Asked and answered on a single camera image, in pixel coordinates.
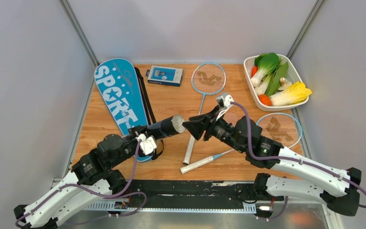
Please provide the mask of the clear tube lid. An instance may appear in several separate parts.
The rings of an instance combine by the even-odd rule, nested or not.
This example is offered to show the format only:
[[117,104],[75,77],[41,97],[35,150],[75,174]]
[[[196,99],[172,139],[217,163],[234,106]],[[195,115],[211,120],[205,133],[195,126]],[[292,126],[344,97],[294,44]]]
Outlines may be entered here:
[[224,115],[224,120],[227,122],[227,123],[231,123],[233,125],[236,124],[237,120],[238,120],[238,117],[235,113],[233,112],[227,112],[225,115]]

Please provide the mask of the black shuttlecock tube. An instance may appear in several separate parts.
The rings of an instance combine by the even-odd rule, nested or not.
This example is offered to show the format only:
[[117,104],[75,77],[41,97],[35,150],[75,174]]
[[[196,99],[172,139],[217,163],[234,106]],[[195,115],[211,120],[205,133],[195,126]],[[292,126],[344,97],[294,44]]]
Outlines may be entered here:
[[183,133],[186,130],[183,126],[184,122],[184,118],[177,114],[146,126],[144,132],[148,136],[153,136],[155,140],[162,140],[164,138]]

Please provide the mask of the blue racket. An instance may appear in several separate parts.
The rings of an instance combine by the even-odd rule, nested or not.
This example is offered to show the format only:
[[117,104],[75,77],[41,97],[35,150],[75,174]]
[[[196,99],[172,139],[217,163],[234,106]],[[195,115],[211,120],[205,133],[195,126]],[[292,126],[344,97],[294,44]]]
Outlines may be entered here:
[[198,115],[201,114],[205,97],[220,93],[226,83],[226,74],[223,67],[214,62],[200,64],[192,74],[193,89],[202,94]]
[[[294,147],[301,139],[303,130],[298,120],[286,113],[271,113],[262,116],[256,125],[262,128],[262,135],[282,143],[288,148]],[[182,174],[185,174],[195,168],[206,165],[219,157],[234,151],[229,149],[223,153],[208,156],[191,164],[180,168]]]

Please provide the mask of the blue racket bag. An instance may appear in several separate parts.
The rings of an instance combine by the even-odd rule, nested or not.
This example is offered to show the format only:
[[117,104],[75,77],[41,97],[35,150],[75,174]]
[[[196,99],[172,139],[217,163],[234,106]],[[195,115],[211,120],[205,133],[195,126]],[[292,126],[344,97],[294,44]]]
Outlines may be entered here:
[[144,78],[129,60],[113,58],[101,63],[94,80],[122,135],[138,125],[156,123]]

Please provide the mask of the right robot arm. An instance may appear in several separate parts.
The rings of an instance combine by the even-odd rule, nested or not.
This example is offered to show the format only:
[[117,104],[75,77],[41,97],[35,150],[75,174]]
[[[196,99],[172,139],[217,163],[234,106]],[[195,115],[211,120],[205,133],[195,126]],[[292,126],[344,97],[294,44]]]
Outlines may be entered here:
[[357,187],[361,171],[322,165],[306,158],[281,143],[262,136],[262,128],[245,114],[236,125],[217,117],[218,107],[191,117],[183,126],[196,139],[215,137],[234,150],[245,153],[246,161],[259,168],[291,173],[297,179],[280,178],[267,173],[257,174],[253,193],[258,199],[292,196],[326,204],[327,208],[344,216],[355,216],[360,207]]

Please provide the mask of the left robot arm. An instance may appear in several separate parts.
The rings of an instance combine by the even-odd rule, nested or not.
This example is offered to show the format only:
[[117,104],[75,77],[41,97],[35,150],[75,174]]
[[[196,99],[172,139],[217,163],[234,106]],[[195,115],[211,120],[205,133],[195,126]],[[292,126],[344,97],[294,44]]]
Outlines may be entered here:
[[126,196],[132,179],[126,180],[114,167],[139,154],[150,155],[156,142],[180,134],[185,128],[164,127],[161,122],[137,126],[126,136],[107,135],[72,166],[66,176],[43,197],[14,209],[20,229],[56,229],[99,199]]

